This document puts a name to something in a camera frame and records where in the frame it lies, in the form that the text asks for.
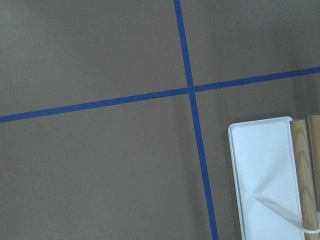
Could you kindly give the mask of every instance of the blue tape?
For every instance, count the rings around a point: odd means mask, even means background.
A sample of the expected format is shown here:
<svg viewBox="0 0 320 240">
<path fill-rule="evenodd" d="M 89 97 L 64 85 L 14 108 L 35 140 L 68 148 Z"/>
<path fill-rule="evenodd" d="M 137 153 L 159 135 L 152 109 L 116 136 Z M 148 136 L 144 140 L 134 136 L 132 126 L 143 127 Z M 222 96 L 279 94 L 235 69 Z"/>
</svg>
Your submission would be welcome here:
<svg viewBox="0 0 320 240">
<path fill-rule="evenodd" d="M 194 127 L 196 144 L 198 148 L 205 200 L 206 200 L 206 206 L 207 206 L 209 221 L 210 221 L 211 235 L 212 235 L 212 239 L 218 240 L 219 237 L 218 237 L 217 223 L 216 223 L 216 217 L 215 217 L 214 203 L 213 203 L 212 194 L 211 194 L 210 180 L 209 180 L 209 174 L 208 174 L 208 168 L 207 168 L 207 162 L 206 162 L 206 154 L 205 154 L 205 148 L 204 148 L 204 143 L 202 138 L 197 99 L 196 99 L 196 93 L 194 88 L 194 80 L 192 77 L 187 38 L 186 38 L 180 0 L 174 0 L 174 9 L 175 9 L 178 30 L 179 30 L 185 77 L 186 77 L 186 82 L 189 89 L 189 99 L 190 99 L 190 106 L 191 106 L 191 112 L 192 112 L 192 118 L 193 118 L 193 127 Z"/>
<path fill-rule="evenodd" d="M 49 108 L 49 109 L 38 110 L 38 111 L 29 111 L 29 112 L 23 112 L 23 113 L 12 114 L 7 116 L 0 116 L 0 123 L 12 122 L 12 121 L 17 121 L 22 119 L 31 119 L 31 118 L 37 118 L 37 117 L 43 117 L 43 116 L 49 116 L 49 115 L 55 115 L 55 114 L 70 113 L 70 112 L 87 110 L 87 109 L 95 109 L 95 108 L 101 108 L 101 107 L 112 106 L 112 105 L 133 103 L 133 102 L 139 102 L 139 101 L 150 100 L 150 99 L 159 99 L 159 98 L 171 97 L 171 96 L 188 94 L 188 93 L 189 93 L 189 89 L 185 87 L 185 88 L 157 91 L 157 92 L 140 94 L 140 95 L 119 97 L 119 98 L 108 99 L 108 100 L 87 102 L 87 103 L 81 103 L 76 105 L 61 106 L 61 107 Z"/>
<path fill-rule="evenodd" d="M 255 84 L 255 83 L 268 82 L 268 81 L 280 80 L 280 79 L 286 79 L 286 78 L 294 78 L 294 77 L 305 76 L 310 74 L 319 74 L 319 73 L 320 73 L 320 66 L 301 69 L 301 70 L 295 70 L 295 71 L 279 72 L 279 73 L 262 75 L 262 76 L 246 77 L 246 78 L 230 80 L 230 81 L 222 81 L 217 83 L 209 83 L 204 85 L 198 85 L 198 86 L 195 86 L 194 88 L 196 92 L 202 92 L 202 91 L 208 91 L 208 90 L 214 90 L 214 89 L 229 88 L 229 87 L 235 87 L 240 85 Z"/>
</svg>

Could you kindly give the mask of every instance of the white rectangular tray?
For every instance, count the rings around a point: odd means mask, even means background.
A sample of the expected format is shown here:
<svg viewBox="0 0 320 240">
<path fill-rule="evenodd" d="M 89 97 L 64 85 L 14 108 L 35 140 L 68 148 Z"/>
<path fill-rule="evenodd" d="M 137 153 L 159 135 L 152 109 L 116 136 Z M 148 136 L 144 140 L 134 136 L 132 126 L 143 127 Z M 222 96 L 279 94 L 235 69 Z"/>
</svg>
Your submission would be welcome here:
<svg viewBox="0 0 320 240">
<path fill-rule="evenodd" d="M 228 128 L 243 240 L 305 239 L 288 219 L 290 213 L 293 222 L 301 218 L 291 120 L 278 117 Z"/>
</svg>

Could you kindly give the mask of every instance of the wooden rod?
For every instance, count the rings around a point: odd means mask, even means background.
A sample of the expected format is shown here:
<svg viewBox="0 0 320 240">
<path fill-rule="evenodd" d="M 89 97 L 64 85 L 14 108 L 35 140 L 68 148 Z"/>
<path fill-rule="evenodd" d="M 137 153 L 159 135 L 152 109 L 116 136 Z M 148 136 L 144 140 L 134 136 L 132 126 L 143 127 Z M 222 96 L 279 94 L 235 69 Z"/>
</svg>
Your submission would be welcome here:
<svg viewBox="0 0 320 240">
<path fill-rule="evenodd" d="M 320 115 L 309 116 L 308 120 L 315 176 L 316 203 L 317 210 L 320 212 Z"/>
<path fill-rule="evenodd" d="M 298 181 L 302 223 L 308 230 L 319 228 L 315 189 L 311 168 L 307 128 L 305 120 L 293 120 L 290 122 L 293 142 L 296 176 Z M 318 234 L 304 234 L 306 240 L 320 240 Z"/>
</svg>

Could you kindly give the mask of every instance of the gray surface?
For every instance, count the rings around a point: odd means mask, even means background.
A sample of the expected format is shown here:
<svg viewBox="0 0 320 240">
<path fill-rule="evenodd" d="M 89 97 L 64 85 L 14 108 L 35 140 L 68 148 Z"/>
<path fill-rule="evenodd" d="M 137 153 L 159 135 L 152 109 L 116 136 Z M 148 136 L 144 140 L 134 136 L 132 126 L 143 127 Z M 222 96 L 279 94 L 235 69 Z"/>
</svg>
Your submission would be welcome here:
<svg viewBox="0 0 320 240">
<path fill-rule="evenodd" d="M 318 0 L 181 0 L 196 85 L 320 66 Z"/>
<path fill-rule="evenodd" d="M 239 240 L 228 126 L 267 118 L 298 119 L 319 114 L 320 74 L 199 92 L 196 96 L 219 239 Z"/>
<path fill-rule="evenodd" d="M 211 239 L 187 95 L 3 123 L 0 135 L 0 239 Z"/>
<path fill-rule="evenodd" d="M 0 116 L 186 86 L 171 0 L 0 0 Z"/>
</svg>

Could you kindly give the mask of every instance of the vertical blue line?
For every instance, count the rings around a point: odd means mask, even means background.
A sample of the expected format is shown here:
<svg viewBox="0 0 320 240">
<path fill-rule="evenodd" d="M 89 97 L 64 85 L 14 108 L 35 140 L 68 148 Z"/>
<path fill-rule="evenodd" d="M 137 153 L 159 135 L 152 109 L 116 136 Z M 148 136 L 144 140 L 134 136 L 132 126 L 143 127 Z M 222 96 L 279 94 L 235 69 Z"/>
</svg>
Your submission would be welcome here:
<svg viewBox="0 0 320 240">
<path fill-rule="evenodd" d="M 187 38 L 186 38 L 180 0 L 174 0 L 174 9 L 175 9 L 178 30 L 179 30 L 185 77 L 186 77 L 186 82 L 189 89 L 189 99 L 190 99 L 190 106 L 191 106 L 191 112 L 192 112 L 194 133 L 195 133 L 196 144 L 198 148 L 205 200 L 206 200 L 206 206 L 207 206 L 209 221 L 210 221 L 211 235 L 213 240 L 218 240 L 219 237 L 218 237 L 217 223 L 216 223 L 216 217 L 215 217 L 214 203 L 213 203 L 212 194 L 211 194 L 210 179 L 208 174 L 206 154 L 205 154 L 205 148 L 204 148 L 204 143 L 202 138 L 196 92 L 194 87 L 194 80 L 192 77 Z"/>
</svg>

